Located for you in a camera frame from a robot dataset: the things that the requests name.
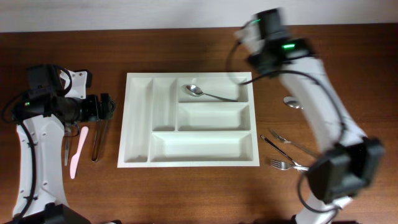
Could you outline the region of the long steel tongs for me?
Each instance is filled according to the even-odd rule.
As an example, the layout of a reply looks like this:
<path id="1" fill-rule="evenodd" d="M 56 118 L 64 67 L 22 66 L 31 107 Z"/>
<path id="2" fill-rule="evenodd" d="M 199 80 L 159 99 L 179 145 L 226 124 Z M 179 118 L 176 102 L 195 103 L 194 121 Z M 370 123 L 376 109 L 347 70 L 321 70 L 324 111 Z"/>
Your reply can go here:
<path id="1" fill-rule="evenodd" d="M 98 162 L 98 160 L 99 160 L 101 145 L 102 145 L 105 135 L 107 133 L 108 124 L 109 124 L 109 121 L 107 119 L 99 120 L 97 122 L 94 147 L 93 147 L 93 152 L 91 155 L 92 162 Z"/>

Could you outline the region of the steel spoon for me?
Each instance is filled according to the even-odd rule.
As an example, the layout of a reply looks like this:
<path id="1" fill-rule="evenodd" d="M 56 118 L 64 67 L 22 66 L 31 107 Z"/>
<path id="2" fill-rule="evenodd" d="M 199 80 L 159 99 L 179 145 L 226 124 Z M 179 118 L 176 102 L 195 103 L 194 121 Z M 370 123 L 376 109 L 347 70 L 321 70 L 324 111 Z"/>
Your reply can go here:
<path id="1" fill-rule="evenodd" d="M 223 98 L 223 97 L 220 97 L 220 96 L 215 96 L 215 95 L 204 93 L 199 86 L 194 85 L 194 84 L 184 85 L 183 89 L 184 89 L 184 91 L 187 94 L 189 94 L 191 96 L 195 96 L 195 97 L 210 96 L 212 98 L 216 98 L 216 99 L 221 100 L 221 101 L 237 102 L 237 100 L 231 100 L 231 99 L 228 99 L 228 98 Z"/>
<path id="2" fill-rule="evenodd" d="M 283 102 L 285 105 L 291 107 L 291 108 L 295 108 L 295 109 L 303 109 L 303 106 L 301 105 L 301 103 L 299 102 L 298 99 L 296 99 L 296 97 L 294 96 L 286 96 L 283 99 Z"/>

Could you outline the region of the dark handled steel fork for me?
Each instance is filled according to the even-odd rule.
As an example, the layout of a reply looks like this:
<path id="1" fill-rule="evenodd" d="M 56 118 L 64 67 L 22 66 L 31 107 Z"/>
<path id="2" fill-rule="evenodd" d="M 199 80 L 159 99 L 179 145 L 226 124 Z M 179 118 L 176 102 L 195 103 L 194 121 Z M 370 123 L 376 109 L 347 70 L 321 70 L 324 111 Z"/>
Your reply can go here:
<path id="1" fill-rule="evenodd" d="M 271 140 L 269 140 L 268 138 L 266 138 L 264 135 L 260 135 L 260 138 L 265 141 L 266 143 L 268 143 L 270 146 L 272 146 L 275 150 L 277 150 L 279 153 L 281 153 L 283 156 L 285 156 L 288 160 L 290 160 L 291 162 L 293 162 L 293 164 L 295 164 L 296 166 L 301 166 L 298 162 L 296 162 L 295 160 L 293 160 L 288 154 L 286 154 L 283 150 L 281 150 L 279 147 L 277 147 Z"/>

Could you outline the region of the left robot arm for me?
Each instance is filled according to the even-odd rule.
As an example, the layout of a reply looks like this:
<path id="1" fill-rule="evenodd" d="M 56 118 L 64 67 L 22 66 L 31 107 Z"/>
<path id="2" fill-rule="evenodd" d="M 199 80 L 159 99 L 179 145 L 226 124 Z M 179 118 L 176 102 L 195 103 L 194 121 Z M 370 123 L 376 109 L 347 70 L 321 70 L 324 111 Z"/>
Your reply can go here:
<path id="1" fill-rule="evenodd" d="M 111 119 L 110 95 L 87 95 L 92 74 L 43 64 L 27 69 L 29 90 L 12 99 L 21 147 L 19 192 L 12 223 L 89 223 L 67 203 L 62 173 L 66 130 L 80 122 Z"/>

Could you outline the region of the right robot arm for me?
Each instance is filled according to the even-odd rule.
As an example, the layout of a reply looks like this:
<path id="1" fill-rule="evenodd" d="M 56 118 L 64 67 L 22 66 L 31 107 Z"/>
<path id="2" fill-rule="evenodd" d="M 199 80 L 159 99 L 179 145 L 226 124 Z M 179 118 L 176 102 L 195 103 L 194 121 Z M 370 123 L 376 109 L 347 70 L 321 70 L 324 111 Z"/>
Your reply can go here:
<path id="1" fill-rule="evenodd" d="M 242 42 L 251 53 L 249 64 L 260 78 L 279 78 L 298 99 L 321 152 L 299 177 L 297 194 L 303 209 L 290 222 L 331 223 L 371 185 L 384 146 L 353 121 L 311 43 L 291 36 L 279 9 L 255 14 L 242 31 Z"/>

